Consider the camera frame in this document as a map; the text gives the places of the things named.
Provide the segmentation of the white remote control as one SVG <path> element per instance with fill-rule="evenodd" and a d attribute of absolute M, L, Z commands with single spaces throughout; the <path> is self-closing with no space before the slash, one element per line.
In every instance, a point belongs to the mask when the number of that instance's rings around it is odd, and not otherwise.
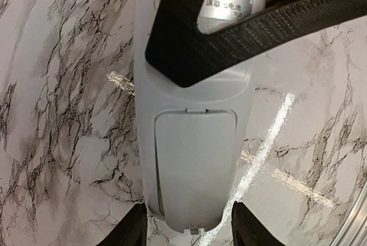
<path fill-rule="evenodd" d="M 146 49 L 170 65 L 188 49 L 171 32 L 157 48 L 151 30 L 161 0 L 135 0 L 134 81 L 143 195 L 171 229 L 197 234 L 222 220 L 241 154 L 260 56 L 180 87 L 146 60 Z"/>

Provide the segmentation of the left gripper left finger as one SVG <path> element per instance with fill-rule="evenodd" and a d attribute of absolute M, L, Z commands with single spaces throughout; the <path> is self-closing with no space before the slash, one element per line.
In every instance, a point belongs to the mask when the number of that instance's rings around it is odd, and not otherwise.
<path fill-rule="evenodd" d="M 146 245 L 147 209 L 135 204 L 107 236 L 107 245 Z"/>

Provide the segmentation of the white battery cover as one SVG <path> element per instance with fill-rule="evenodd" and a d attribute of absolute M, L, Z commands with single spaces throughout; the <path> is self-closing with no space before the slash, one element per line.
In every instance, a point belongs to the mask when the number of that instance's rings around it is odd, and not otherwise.
<path fill-rule="evenodd" d="M 155 120 L 161 210 L 177 231 L 210 230 L 233 181 L 236 116 L 226 110 L 169 111 Z"/>

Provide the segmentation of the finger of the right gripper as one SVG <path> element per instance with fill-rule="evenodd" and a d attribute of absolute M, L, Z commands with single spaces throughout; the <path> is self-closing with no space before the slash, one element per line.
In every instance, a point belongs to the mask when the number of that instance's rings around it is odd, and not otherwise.
<path fill-rule="evenodd" d="M 270 0 L 264 10 L 212 34 L 197 18 L 204 0 L 161 0 L 145 57 L 186 88 L 279 45 L 366 15 L 366 0 Z"/>

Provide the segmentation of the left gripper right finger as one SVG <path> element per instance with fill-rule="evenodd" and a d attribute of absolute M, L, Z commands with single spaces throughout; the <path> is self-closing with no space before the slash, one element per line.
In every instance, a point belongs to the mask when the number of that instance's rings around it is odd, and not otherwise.
<path fill-rule="evenodd" d="M 234 245 L 275 245 L 275 237 L 242 202 L 233 204 L 231 224 Z"/>

